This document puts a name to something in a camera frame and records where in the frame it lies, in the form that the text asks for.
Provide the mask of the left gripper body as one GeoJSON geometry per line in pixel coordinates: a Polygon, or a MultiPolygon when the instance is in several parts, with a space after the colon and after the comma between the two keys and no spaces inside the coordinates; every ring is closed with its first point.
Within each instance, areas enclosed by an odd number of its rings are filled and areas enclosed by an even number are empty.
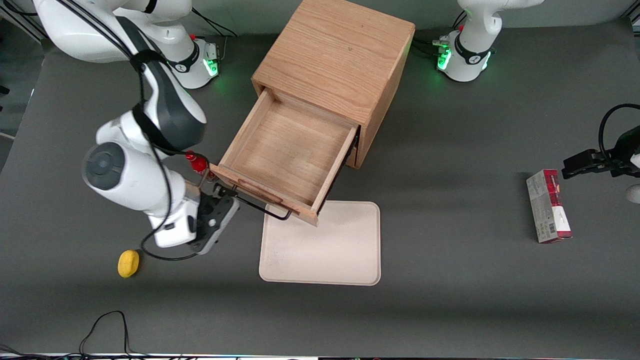
{"type": "Polygon", "coordinates": [[[639,166],[632,162],[632,157],[639,154],[639,148],[640,126],[636,126],[618,137],[615,146],[606,151],[610,175],[613,178],[623,175],[633,178],[640,177],[639,166]]]}

